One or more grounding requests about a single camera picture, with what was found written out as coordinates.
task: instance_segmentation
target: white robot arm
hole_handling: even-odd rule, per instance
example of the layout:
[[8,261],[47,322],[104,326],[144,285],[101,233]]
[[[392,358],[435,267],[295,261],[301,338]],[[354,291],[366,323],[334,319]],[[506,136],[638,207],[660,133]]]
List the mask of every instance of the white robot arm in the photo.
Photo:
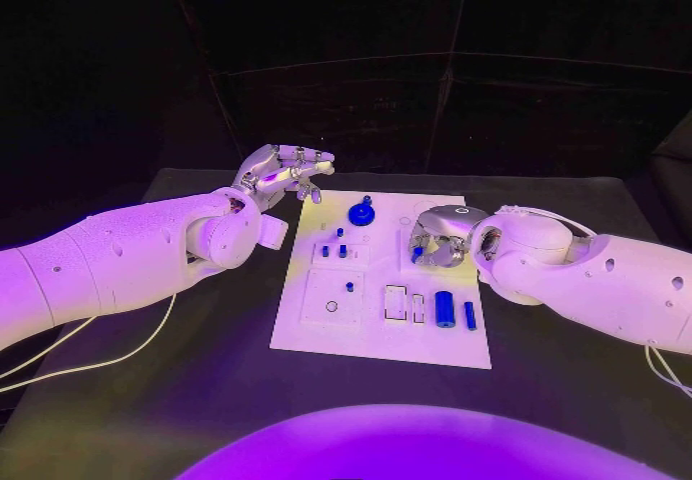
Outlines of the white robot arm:
[[[431,238],[440,248],[422,253]],[[597,235],[543,210],[503,207],[489,216],[457,205],[421,214],[409,250],[415,263],[444,267],[470,255],[480,281],[507,300],[545,303],[602,333],[692,354],[689,253]]]
[[262,215],[285,190],[320,202],[308,177],[334,157],[265,145],[230,187],[88,217],[0,252],[0,349],[79,318],[140,308],[238,267],[255,244],[278,249],[287,224]]

